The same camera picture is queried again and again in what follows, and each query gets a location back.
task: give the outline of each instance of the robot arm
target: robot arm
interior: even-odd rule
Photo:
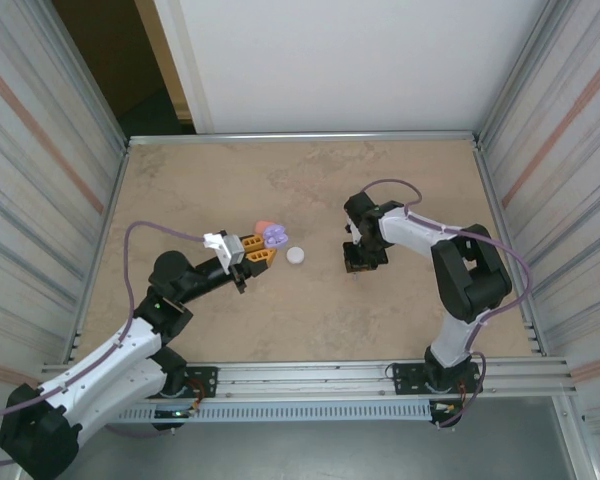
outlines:
[[[177,251],[158,257],[147,296],[135,309],[124,339],[122,326],[66,372],[37,389],[23,384],[9,396],[7,407],[60,390],[2,421],[0,447],[32,477],[58,476],[79,448],[127,406],[183,388],[186,361],[167,344],[193,316],[184,304],[231,282],[243,293],[245,280],[268,268],[266,259],[246,254],[236,235],[207,234],[204,244],[215,250],[216,257],[196,267]],[[112,346],[115,350],[103,357]],[[86,375],[71,382],[85,369]]]
[[[445,392],[466,371],[470,342],[480,319],[511,292],[511,280],[495,248],[447,233],[444,225],[390,201],[376,205],[364,193],[345,203],[352,242],[343,244],[347,272],[375,270],[389,262],[386,249],[402,245],[433,262],[438,293],[446,312],[442,330],[425,352],[430,389]],[[462,231],[460,227],[449,230]],[[465,231],[489,236],[481,225]]]

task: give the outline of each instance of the pink toy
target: pink toy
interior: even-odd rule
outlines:
[[[258,235],[263,235],[266,228],[270,227],[271,225],[275,225],[275,223],[267,222],[265,220],[260,220],[260,221],[256,222],[256,227],[253,229],[253,231],[255,233],[257,233]]]

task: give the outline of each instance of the grey floor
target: grey floor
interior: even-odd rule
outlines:
[[[188,425],[174,437],[150,440],[103,431],[60,478],[574,477],[551,400],[506,399],[478,400],[453,432],[437,431],[425,422],[377,421]]]
[[[193,131],[183,131],[166,88],[158,90],[121,115],[118,122],[126,137],[194,133]]]

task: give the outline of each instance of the marble-patterned surface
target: marble-patterned surface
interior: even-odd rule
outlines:
[[[438,333],[442,306],[433,267],[405,248],[389,249],[375,272],[345,273],[343,204],[366,183],[385,177],[418,185],[414,210],[456,225],[494,232],[471,147],[465,141],[334,142],[133,147],[113,225],[82,332],[84,357],[124,322],[122,239],[129,223],[150,220],[202,235],[245,235],[257,220],[287,227],[304,264],[284,255],[247,283],[192,302],[194,317],[171,346],[189,361],[319,361],[419,358]],[[407,201],[400,185],[370,190],[377,202]],[[131,236],[130,276],[136,298],[153,261],[178,249],[195,265],[211,251],[147,228]],[[529,355],[519,311],[493,320],[476,348],[491,356]]]

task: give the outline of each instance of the white bottle cap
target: white bottle cap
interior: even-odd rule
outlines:
[[[299,265],[304,261],[304,250],[300,247],[291,247],[287,250],[287,260],[292,265]]]

